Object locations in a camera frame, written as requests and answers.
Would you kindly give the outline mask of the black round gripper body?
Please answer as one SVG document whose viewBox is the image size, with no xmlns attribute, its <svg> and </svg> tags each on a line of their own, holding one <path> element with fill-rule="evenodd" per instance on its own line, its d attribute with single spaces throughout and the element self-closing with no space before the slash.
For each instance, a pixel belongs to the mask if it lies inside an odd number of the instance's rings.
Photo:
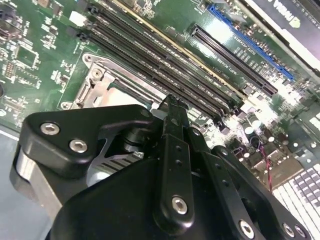
<svg viewBox="0 0 320 240">
<path fill-rule="evenodd" d="M 159 160 L 139 160 L 69 199 L 51 227 L 53 240 L 170 240 L 153 216 Z M 230 240 L 209 181 L 192 174 L 195 218 L 181 240 Z"/>
</svg>

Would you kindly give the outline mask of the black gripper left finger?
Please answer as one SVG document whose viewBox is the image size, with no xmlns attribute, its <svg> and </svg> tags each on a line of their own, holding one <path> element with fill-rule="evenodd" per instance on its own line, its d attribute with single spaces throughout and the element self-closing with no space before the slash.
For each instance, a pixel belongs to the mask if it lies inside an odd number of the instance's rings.
<svg viewBox="0 0 320 240">
<path fill-rule="evenodd" d="M 137 104 L 34 113 L 23 122 L 20 150 L 56 179 L 67 201 L 90 187 L 87 172 L 101 140 L 112 156 L 138 151 L 144 154 L 141 160 L 158 159 L 153 218 L 168 235 L 182 235 L 195 219 L 190 149 L 184 135 L 187 106 L 169 95 L 159 110 L 163 119 Z"/>
</svg>

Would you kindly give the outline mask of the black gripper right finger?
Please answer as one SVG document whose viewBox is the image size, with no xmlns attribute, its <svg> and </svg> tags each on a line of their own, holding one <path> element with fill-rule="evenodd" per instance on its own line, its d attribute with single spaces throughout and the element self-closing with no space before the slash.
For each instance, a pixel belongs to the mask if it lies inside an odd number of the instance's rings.
<svg viewBox="0 0 320 240">
<path fill-rule="evenodd" d="M 306 228 L 225 147 L 210 150 L 199 130 L 186 139 L 201 174 L 217 197 L 215 208 L 227 239 L 309 240 Z"/>
</svg>

